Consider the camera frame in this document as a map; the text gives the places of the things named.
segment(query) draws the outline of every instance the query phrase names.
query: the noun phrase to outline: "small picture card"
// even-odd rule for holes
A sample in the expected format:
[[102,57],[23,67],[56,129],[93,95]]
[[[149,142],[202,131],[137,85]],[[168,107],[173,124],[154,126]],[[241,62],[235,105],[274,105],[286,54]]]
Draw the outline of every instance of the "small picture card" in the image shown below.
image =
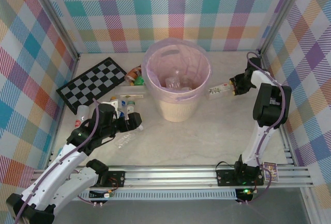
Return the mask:
[[[271,181],[274,183],[279,182],[279,177],[278,177],[278,170],[277,170],[277,164],[276,163],[270,163],[270,162],[264,162],[263,163],[263,168],[269,170],[271,172]],[[269,182],[270,180],[270,174],[266,171],[264,171],[264,180]]]

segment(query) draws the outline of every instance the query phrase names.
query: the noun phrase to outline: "white robotic arm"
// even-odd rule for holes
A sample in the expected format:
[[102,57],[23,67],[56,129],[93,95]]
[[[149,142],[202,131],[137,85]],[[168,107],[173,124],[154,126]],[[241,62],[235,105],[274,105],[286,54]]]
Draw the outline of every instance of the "white robotic arm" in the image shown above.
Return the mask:
[[[272,86],[275,86],[274,83],[261,71],[259,70],[255,70],[252,74],[251,77],[251,83],[258,89],[260,90],[260,86],[261,83],[267,83],[270,84]],[[250,138],[250,141],[247,145],[247,148],[245,149],[245,151],[243,152],[243,163],[246,163],[248,166],[252,166],[252,167],[256,167],[258,166],[257,163],[257,158],[256,158],[256,151],[258,149],[261,137],[264,135],[264,133],[267,131],[269,126],[260,126],[258,124],[258,122],[255,123],[254,126],[254,130],[253,130],[253,134]],[[259,159],[261,160],[263,152],[271,138],[271,136],[273,135],[273,133],[275,132],[275,129],[271,129],[268,132],[268,135],[266,136],[264,142],[261,145],[260,151],[259,151]]]
[[250,58],[245,72],[231,78],[230,82],[235,95],[245,94],[251,88],[259,90],[253,108],[256,124],[247,148],[234,164],[234,170],[216,170],[220,178],[218,185],[262,185],[259,162],[271,136],[287,120],[292,90],[289,86],[279,85],[269,72],[261,69],[261,58],[258,55]]
[[54,216],[82,191],[108,180],[108,167],[96,159],[71,179],[67,178],[95,148],[107,143],[103,139],[134,130],[142,121],[139,113],[130,113],[127,120],[117,117],[111,104],[101,103],[97,109],[99,114],[94,110],[87,126],[83,123],[72,131],[60,154],[32,185],[21,195],[9,196],[7,207],[16,223],[51,224]]

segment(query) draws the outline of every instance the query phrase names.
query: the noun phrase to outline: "colorful plaid backdrop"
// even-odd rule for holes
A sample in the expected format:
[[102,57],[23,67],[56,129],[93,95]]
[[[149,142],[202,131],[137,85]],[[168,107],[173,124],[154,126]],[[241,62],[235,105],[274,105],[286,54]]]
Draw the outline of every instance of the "colorful plaid backdrop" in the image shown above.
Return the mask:
[[291,142],[299,165],[311,169],[331,221],[331,0],[296,0],[267,62],[276,79],[293,90]]
[[267,25],[266,29],[264,30],[264,33],[263,33],[262,38],[260,40],[260,43],[259,43],[259,45],[257,47],[258,50],[261,49],[261,47],[262,47],[265,39],[267,38],[267,36],[269,34],[269,31],[270,31],[271,27],[274,25],[274,23],[275,23],[275,21],[276,21],[276,19],[278,17],[278,14],[279,14],[280,10],[282,9],[282,6],[285,3],[285,1],[286,0],[279,0],[279,2],[278,2],[277,6],[276,6],[276,8],[275,8],[275,10],[274,10],[274,12],[272,14],[272,17],[270,18],[270,20],[268,22],[268,25]]
[[283,0],[51,1],[77,49],[98,53],[144,52],[168,37],[207,51],[256,48]]
[[45,163],[71,78],[69,55],[38,0],[0,0],[0,223],[5,201]]

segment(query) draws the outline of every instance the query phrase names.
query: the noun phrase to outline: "black and white checkerboard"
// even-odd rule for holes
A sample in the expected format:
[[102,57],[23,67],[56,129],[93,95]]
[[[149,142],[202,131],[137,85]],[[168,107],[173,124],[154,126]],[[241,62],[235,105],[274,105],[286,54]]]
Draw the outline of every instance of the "black and white checkerboard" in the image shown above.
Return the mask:
[[108,57],[56,91],[76,114],[79,105],[89,106],[93,103],[93,98],[99,99],[124,82],[125,74],[126,72]]

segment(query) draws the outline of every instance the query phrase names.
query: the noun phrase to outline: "marble floor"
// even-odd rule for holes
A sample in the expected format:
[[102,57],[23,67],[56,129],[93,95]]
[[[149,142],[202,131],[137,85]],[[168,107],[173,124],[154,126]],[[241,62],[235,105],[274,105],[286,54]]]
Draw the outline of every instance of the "marble floor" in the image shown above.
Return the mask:
[[[110,56],[125,71],[142,62],[144,53],[82,54],[80,75]],[[229,81],[246,68],[246,52],[209,52],[213,75],[210,86]],[[114,90],[99,101],[109,101]],[[136,100],[135,111],[143,119],[141,132],[118,133],[113,142],[97,148],[82,164],[97,158],[107,165],[212,165],[224,160],[234,163],[245,150],[253,132],[253,106],[258,91],[207,100],[203,97],[194,116],[181,123],[164,120],[151,96]],[[90,106],[92,115],[94,106]],[[75,115],[66,107],[58,131],[54,153],[66,143],[74,128]],[[118,144],[128,141],[122,148]],[[263,161],[287,163],[279,132],[274,133]]]

